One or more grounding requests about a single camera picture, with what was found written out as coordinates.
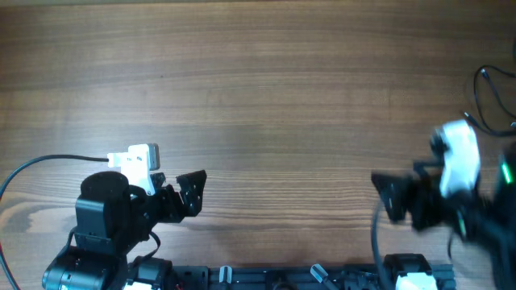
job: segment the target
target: green light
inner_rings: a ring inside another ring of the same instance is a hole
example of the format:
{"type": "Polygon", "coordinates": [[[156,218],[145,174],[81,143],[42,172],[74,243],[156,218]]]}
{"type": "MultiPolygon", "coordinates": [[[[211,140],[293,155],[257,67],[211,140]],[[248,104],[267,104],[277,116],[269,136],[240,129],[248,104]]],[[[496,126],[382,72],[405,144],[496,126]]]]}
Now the green light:
{"type": "Polygon", "coordinates": [[[506,178],[506,183],[512,183],[513,178],[510,175],[509,166],[507,165],[507,163],[502,164],[501,169],[503,171],[503,176],[506,178]]]}

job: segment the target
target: wooden tabletop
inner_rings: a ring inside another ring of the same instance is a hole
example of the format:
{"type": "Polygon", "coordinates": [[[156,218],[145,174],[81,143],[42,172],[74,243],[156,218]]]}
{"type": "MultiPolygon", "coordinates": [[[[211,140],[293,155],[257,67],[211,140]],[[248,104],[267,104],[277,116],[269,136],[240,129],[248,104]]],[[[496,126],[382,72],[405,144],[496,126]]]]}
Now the wooden tabletop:
{"type": "MultiPolygon", "coordinates": [[[[433,128],[476,113],[477,67],[514,70],[513,6],[427,2],[2,9],[0,177],[39,155],[158,143],[169,182],[199,169],[208,181],[198,217],[155,228],[157,256],[212,267],[372,262],[371,171],[410,170],[431,157],[433,128]]],[[[481,93],[486,118],[506,126],[481,93]]],[[[505,142],[479,135],[484,193],[505,142]]],[[[104,170],[48,161],[11,183],[0,239],[22,288],[41,287],[76,224],[80,183],[104,170]]],[[[381,252],[449,263],[448,233],[384,217],[381,252]]],[[[460,242],[453,251],[460,288],[492,287],[486,253],[460,242]]]]}

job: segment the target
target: wooden table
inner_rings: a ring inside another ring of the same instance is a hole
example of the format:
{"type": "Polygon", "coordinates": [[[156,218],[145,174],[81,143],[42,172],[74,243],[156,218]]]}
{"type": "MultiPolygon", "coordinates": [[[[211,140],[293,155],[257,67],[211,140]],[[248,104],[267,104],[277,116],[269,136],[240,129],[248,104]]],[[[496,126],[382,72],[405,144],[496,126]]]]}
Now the wooden table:
{"type": "MultiPolygon", "coordinates": [[[[169,181],[198,169],[208,181],[197,218],[156,227],[157,256],[212,267],[372,262],[371,171],[402,174],[430,157],[433,128],[472,110],[474,70],[513,68],[514,7],[461,3],[0,10],[1,177],[39,155],[158,143],[169,181]]],[[[487,118],[506,126],[483,95],[487,118]]],[[[479,142],[489,192],[506,141],[479,142]]],[[[23,288],[40,288],[65,244],[82,180],[107,169],[48,161],[13,181],[1,240],[23,288]]],[[[447,236],[384,218],[381,252],[448,263],[447,236]]],[[[454,252],[467,269],[456,273],[462,289],[492,287],[486,253],[459,242],[454,252]]],[[[4,275],[0,285],[10,287],[4,275]]]]}

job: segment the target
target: wood grain surface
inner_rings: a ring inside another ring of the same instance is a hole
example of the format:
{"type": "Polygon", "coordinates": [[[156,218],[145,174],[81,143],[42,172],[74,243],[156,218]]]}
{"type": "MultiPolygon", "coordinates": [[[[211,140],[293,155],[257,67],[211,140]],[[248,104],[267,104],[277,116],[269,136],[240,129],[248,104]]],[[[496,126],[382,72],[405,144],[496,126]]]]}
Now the wood grain surface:
{"type": "MultiPolygon", "coordinates": [[[[514,12],[402,0],[5,8],[0,177],[39,155],[158,143],[169,180],[208,173],[201,214],[156,227],[159,257],[212,267],[372,262],[371,171],[402,174],[430,157],[433,128],[472,111],[478,66],[514,69],[514,12]]],[[[495,77],[515,108],[514,83],[495,77]]],[[[507,126],[484,86],[481,96],[486,117],[507,126]]],[[[484,193],[506,142],[479,135],[484,193]]],[[[80,183],[103,170],[48,161],[12,182],[0,239],[22,288],[41,287],[75,225],[80,183]]],[[[417,235],[384,218],[381,252],[448,263],[448,233],[417,235]]],[[[487,254],[459,244],[460,288],[492,288],[487,254]]]]}

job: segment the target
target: white connector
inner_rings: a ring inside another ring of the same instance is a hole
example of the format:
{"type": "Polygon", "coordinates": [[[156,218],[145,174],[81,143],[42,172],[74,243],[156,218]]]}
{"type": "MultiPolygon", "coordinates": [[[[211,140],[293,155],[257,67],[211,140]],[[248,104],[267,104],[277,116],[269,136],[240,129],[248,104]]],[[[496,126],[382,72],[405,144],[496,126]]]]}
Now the white connector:
{"type": "Polygon", "coordinates": [[[147,195],[156,193],[150,171],[160,168],[157,144],[132,145],[127,152],[109,153],[107,159],[109,159],[107,166],[120,167],[120,172],[127,177],[129,184],[141,187],[147,195]]]}

